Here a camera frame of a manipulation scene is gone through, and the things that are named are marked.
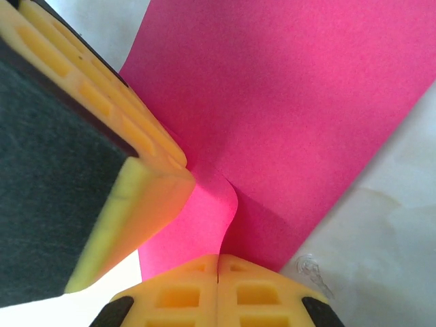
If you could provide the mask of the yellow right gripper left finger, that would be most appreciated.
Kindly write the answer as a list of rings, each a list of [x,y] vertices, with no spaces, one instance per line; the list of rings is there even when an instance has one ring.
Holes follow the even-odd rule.
[[[218,255],[203,255],[116,294],[92,326],[217,325]]]

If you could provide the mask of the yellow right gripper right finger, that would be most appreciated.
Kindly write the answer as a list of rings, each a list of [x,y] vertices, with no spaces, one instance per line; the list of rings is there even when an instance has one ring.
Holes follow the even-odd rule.
[[[220,255],[217,325],[343,327],[344,323],[319,292],[234,255]]]

